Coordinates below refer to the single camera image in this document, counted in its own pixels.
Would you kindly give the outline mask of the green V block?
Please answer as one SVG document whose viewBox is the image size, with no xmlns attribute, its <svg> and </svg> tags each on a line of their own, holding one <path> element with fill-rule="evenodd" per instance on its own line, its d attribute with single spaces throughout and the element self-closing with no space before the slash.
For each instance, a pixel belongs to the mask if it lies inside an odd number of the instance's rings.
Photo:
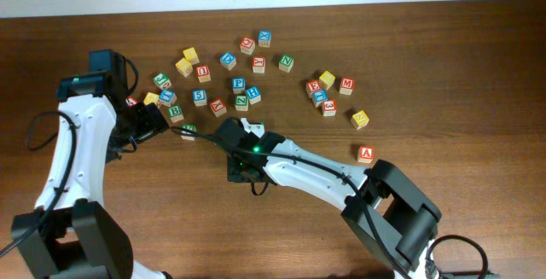
<svg viewBox="0 0 546 279">
<path fill-rule="evenodd" d="M 196 127 L 193 124 L 183 124 L 180 130 L 180 136 L 184 140 L 195 141 L 196 140 Z"/>
</svg>

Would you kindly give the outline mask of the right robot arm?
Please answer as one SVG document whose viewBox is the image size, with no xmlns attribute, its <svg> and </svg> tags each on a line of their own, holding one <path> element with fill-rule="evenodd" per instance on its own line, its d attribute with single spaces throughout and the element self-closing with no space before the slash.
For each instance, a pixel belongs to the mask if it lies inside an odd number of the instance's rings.
<svg viewBox="0 0 546 279">
<path fill-rule="evenodd" d="M 256 134 L 238 119 L 225 120 L 212 137 L 229 155 L 231 179 L 299 189 L 326 201 L 397 278 L 437 277 L 427 249 L 442 214 L 394 164 L 329 160 L 274 132 Z"/>
</svg>

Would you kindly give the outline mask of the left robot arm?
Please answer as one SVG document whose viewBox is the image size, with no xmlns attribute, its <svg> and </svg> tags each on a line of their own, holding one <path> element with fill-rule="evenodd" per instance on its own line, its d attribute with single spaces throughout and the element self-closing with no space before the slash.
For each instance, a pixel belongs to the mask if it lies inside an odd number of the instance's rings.
<svg viewBox="0 0 546 279">
<path fill-rule="evenodd" d="M 107 163 L 166 131 L 154 104 L 127 99 L 132 61 L 111 49 L 89 53 L 87 73 L 64 78 L 53 115 L 59 130 L 49 175 L 32 212 L 14 217 L 12 242 L 35 278 L 167 278 L 138 263 L 128 235 L 103 202 Z"/>
</svg>

